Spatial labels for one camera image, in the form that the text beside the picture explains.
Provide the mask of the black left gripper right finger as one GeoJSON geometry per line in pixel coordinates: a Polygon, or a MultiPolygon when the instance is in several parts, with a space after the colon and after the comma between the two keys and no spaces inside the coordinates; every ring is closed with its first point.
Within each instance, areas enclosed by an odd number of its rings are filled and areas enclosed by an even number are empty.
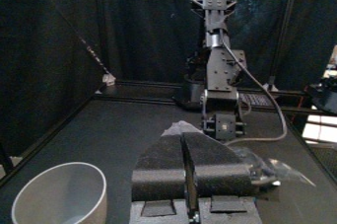
{"type": "Polygon", "coordinates": [[[233,150],[202,133],[182,134],[191,165],[199,224],[262,224],[249,166],[233,150]]]}

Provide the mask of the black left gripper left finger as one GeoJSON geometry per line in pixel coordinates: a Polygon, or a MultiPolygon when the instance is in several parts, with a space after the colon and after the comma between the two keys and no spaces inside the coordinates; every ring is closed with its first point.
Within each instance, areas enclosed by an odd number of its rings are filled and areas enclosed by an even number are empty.
{"type": "Polygon", "coordinates": [[[131,174],[129,224],[189,224],[181,136],[162,135],[131,174]]]}

